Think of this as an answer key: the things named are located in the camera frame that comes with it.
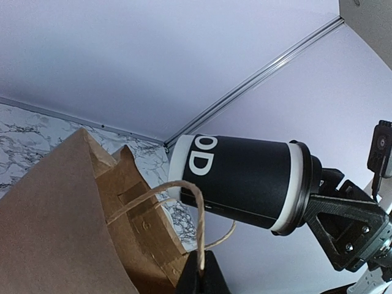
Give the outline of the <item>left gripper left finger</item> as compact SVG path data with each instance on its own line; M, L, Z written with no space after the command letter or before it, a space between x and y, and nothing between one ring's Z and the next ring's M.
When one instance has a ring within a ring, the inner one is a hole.
M175 294L203 293L202 279L198 272L197 251L192 251L186 260L183 271L175 288Z

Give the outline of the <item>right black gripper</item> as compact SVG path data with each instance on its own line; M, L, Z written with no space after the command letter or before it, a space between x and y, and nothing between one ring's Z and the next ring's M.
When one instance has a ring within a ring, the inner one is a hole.
M367 262L391 265L391 219L367 193L336 168L323 168L319 194L311 195L306 223L322 245L334 245L337 271L358 271Z

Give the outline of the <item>brown paper bag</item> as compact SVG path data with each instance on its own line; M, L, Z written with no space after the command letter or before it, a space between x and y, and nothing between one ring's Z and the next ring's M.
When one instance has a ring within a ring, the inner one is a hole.
M201 273L211 250L201 190L150 189L129 148L112 156L76 131L1 199L1 292L175 293L190 252L157 200L174 187L196 198Z

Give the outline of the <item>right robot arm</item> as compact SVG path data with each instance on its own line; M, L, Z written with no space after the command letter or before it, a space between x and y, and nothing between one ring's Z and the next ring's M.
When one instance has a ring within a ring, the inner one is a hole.
M336 271L367 270L353 284L330 293L385 293L391 286L391 180L370 196L337 169L325 168L317 194L309 198L307 223Z

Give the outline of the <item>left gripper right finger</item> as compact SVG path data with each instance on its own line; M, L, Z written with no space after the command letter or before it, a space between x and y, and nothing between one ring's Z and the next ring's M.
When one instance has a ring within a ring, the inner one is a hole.
M205 252L205 267L198 276L199 293L231 294L213 251Z

